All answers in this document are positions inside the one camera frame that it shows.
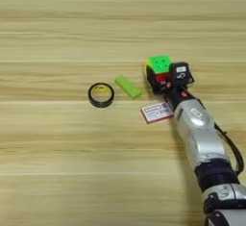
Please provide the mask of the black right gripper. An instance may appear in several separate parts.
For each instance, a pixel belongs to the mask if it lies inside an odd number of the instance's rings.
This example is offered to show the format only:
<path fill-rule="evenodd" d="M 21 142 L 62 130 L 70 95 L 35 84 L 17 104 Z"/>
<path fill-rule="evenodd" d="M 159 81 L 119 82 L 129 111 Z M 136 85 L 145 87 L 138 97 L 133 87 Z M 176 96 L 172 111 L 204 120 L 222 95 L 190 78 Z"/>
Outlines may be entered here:
<path fill-rule="evenodd" d="M 192 95 L 182 88 L 166 88 L 157 80 L 157 75 L 150 67 L 146 67 L 147 80 L 152 87 L 152 91 L 156 95 L 161 95 L 163 99 L 169 104 L 172 110 L 175 110 L 182 102 L 191 100 Z"/>

